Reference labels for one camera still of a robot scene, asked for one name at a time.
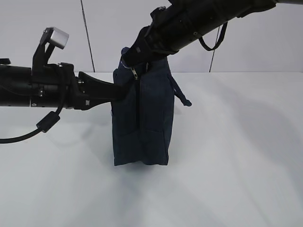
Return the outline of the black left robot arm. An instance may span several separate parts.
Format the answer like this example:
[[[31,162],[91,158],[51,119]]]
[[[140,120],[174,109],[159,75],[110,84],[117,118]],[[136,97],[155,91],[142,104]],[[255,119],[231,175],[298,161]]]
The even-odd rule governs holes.
[[[75,75],[74,66],[69,63],[46,65],[41,75],[33,75],[31,68],[1,65],[0,105],[57,108],[62,81],[66,91],[63,107],[82,111],[120,101],[130,89],[128,82],[122,85],[109,83],[82,71]]]

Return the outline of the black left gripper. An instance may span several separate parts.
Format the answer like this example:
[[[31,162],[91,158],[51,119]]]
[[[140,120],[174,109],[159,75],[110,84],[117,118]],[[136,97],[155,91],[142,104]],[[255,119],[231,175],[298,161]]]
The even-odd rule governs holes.
[[[31,76],[31,107],[89,110],[97,105],[120,101],[129,92],[129,82],[122,85],[96,79],[84,72],[75,76],[69,63],[47,64]]]

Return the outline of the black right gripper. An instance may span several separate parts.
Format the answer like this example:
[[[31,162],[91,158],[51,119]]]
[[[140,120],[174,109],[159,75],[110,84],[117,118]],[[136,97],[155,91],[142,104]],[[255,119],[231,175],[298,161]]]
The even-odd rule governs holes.
[[[122,54],[127,68],[174,55],[199,38],[198,6],[159,7],[151,17],[151,24],[140,30],[133,45]]]

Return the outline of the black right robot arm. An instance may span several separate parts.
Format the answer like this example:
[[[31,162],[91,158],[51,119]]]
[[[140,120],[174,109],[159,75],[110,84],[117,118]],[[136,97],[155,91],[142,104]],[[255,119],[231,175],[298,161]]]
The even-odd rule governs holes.
[[[262,12],[276,6],[276,0],[172,0],[169,7],[157,7],[150,13],[152,22],[143,27],[134,44],[122,54],[127,67],[174,55],[199,40],[211,50],[203,36],[235,17]]]

